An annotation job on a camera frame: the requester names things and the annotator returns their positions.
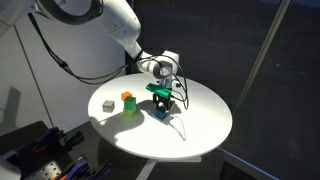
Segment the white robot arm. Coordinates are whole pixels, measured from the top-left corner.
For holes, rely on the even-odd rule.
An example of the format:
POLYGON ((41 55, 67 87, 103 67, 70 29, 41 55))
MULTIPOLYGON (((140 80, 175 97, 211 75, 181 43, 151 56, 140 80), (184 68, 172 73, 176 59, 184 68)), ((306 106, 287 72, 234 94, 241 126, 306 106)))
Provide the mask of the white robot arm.
POLYGON ((32 13, 35 12, 49 20, 57 20, 69 25, 82 25, 96 20, 109 36, 125 49, 142 73, 158 79, 159 84, 149 84, 146 89, 153 93, 153 102, 156 107, 162 104, 166 111, 170 111, 174 104, 171 94, 172 81, 180 68, 179 55, 171 51, 164 51, 161 55, 151 55, 142 50, 137 42, 141 25, 126 0, 89 0, 89 9, 81 15, 66 12, 62 8, 64 1, 0 0, 0 34, 4 35, 22 15, 27 14, 49 55, 68 74, 84 80, 84 77, 75 75, 68 64, 52 51, 32 13))

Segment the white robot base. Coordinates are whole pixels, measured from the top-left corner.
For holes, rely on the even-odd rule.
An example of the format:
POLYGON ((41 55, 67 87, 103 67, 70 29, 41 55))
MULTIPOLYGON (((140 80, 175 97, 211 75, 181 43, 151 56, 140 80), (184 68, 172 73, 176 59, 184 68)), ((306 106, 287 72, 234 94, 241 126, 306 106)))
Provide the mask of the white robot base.
POLYGON ((0 157, 0 180, 20 180, 21 170, 0 157))

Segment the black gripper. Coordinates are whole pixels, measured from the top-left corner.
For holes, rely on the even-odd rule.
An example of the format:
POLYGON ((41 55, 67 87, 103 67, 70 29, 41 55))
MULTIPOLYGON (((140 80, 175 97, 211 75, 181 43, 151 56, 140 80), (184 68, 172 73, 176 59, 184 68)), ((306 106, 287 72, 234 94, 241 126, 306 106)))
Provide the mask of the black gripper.
POLYGON ((162 104, 166 110, 170 110, 174 104, 174 101, 170 98, 164 98, 157 94, 153 94, 153 103, 156 107, 159 107, 159 105, 162 104))

